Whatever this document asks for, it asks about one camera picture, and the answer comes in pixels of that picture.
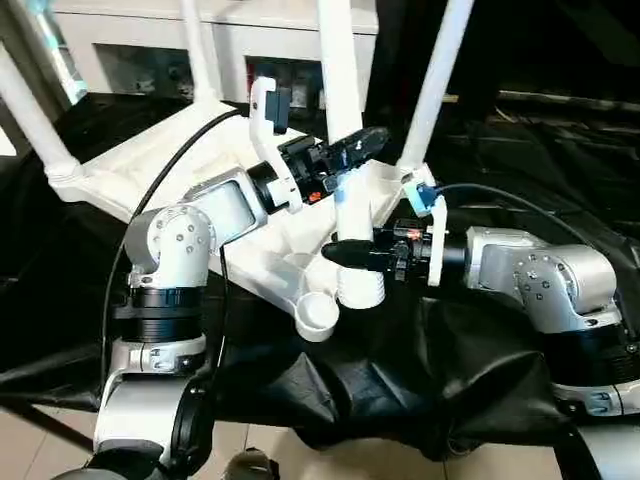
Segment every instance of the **white cabinet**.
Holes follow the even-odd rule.
[[[320,60],[316,0],[201,0],[199,9],[211,78],[224,100],[246,102],[251,76],[270,63],[276,76],[294,84],[294,97],[296,82],[298,93],[305,82],[320,88],[321,78],[312,79],[321,76],[319,63],[314,66]],[[188,91],[178,0],[57,0],[53,10],[89,91]],[[352,16],[364,110],[378,30],[375,1],[353,0]]]

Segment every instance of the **wire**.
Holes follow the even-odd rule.
[[[506,120],[509,123],[517,123],[512,117],[510,117],[509,115],[507,115],[506,113],[504,113],[502,110],[500,110],[498,107],[496,108],[496,113],[498,115],[500,115],[504,120]]]
[[[447,468],[447,461],[442,461],[442,473],[444,475],[444,480],[449,480],[449,469]]]
[[[160,184],[167,177],[171,169],[178,163],[178,161],[184,156],[185,153],[198,141],[200,138],[204,136],[209,130],[224,122],[228,118],[234,117],[236,115],[240,115],[238,110],[231,110],[229,112],[225,112],[222,115],[217,116],[213,120],[205,123],[196,133],[194,133],[179,149],[178,151],[171,157],[171,159],[167,162],[164,168],[160,171],[158,176],[155,178],[153,183],[149,186],[145,194],[142,196],[140,203],[131,214],[131,220],[140,215],[151,197],[156,192]],[[107,285],[105,287],[104,292],[104,302],[102,305],[102,324],[100,326],[100,335],[101,335],[101,356],[100,356],[100,385],[101,390],[104,389],[104,386],[107,381],[107,372],[108,372],[108,356],[107,356],[107,343],[108,343],[108,323],[109,323],[109,303],[111,300],[111,290],[113,288],[113,280],[116,275],[116,271],[118,269],[118,263],[120,263],[120,258],[122,257],[122,252],[124,251],[124,239],[125,236],[122,236],[120,240],[120,245],[118,245],[118,250],[113,258],[113,264],[111,265],[111,271],[109,272],[109,277],[107,278]]]
[[[530,202],[529,200],[525,200],[522,197],[519,197],[518,195],[514,195],[513,193],[509,193],[505,190],[501,190],[499,188],[496,187],[490,187],[488,185],[481,185],[479,183],[452,183],[450,185],[444,185],[442,187],[436,187],[435,191],[438,195],[443,195],[447,192],[453,192],[453,191],[464,191],[464,190],[476,190],[476,191],[481,191],[481,192],[485,192],[485,193],[491,193],[497,197],[503,198],[505,200],[508,200],[511,204],[515,204],[516,206],[520,206],[520,207],[524,207],[528,210],[531,210],[543,217],[545,217],[547,220],[549,220],[551,223],[555,224],[556,226],[560,227],[562,230],[564,230],[566,233],[568,233],[569,235],[571,235],[572,237],[574,237],[576,240],[580,241],[580,243],[583,243],[591,248],[593,248],[594,250],[597,250],[597,248],[594,247],[594,245],[591,243],[591,241],[589,241],[584,235],[582,235],[580,232],[578,232],[575,228],[573,228],[571,225],[569,225],[568,223],[566,223],[564,220],[561,220],[560,218],[550,214],[549,212],[547,212],[544,208],[539,207],[538,205],[536,205],[535,203]]]
[[[222,324],[220,325],[220,330],[217,332],[217,337],[220,338],[219,345],[216,345],[215,348],[210,349],[210,354],[213,355],[216,351],[218,351],[218,359],[216,361],[216,370],[213,372],[215,375],[218,369],[222,366],[224,362],[224,355],[227,350],[227,337],[225,335],[227,323],[229,320],[229,271],[227,270],[227,254],[225,253],[224,245],[220,247],[220,270],[222,271]]]

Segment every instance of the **white support leg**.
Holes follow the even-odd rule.
[[[329,141],[362,128],[355,46],[348,0],[318,0],[320,47]],[[371,206],[363,167],[343,175],[334,193],[338,238],[371,240]],[[382,274],[341,268],[338,298],[349,308],[371,308],[384,300]]]
[[[218,94],[213,86],[214,82],[204,53],[202,22],[200,21],[196,0],[181,0],[180,7],[187,35],[189,64],[194,86],[194,102],[217,99]]]
[[[1,41],[0,96],[42,160],[50,183],[82,176],[80,163],[60,140]]]
[[[474,0],[449,0],[442,18],[438,38],[422,83],[411,128],[398,167],[412,171],[420,167],[427,154],[433,128],[440,113],[458,50],[467,28]]]

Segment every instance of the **black fabric cover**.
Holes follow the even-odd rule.
[[[90,95],[59,130],[86,161],[182,108],[180,102]],[[580,228],[611,259],[625,316],[637,325],[637,144],[633,138],[522,125],[441,130],[429,158],[444,182],[496,185]],[[543,218],[482,198],[451,198],[450,229],[522,228],[566,242]],[[95,410],[104,285],[124,225],[86,204],[63,204],[34,154],[0,176],[0,403]],[[395,217],[411,216],[401,204]],[[615,233],[624,232],[628,236]],[[118,276],[122,292],[126,265]],[[219,321],[222,285],[210,275],[205,328]],[[485,442],[551,445],[556,410],[527,318],[487,295],[387,282],[368,311],[343,309],[333,337],[303,341],[277,308],[232,288],[220,419],[286,425],[310,445],[378,436],[437,459]]]

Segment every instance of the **floor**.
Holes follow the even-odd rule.
[[[91,436],[95,415],[42,408]],[[233,455],[256,447],[280,463],[283,480],[445,480],[443,465],[417,450],[379,439],[358,440],[319,453],[295,433],[279,427],[219,422],[214,451],[198,480],[218,480]],[[49,480],[81,466],[88,455],[78,448],[0,411],[0,465],[4,480]],[[450,480],[560,480],[553,451],[540,447],[485,445],[468,457],[447,463]]]

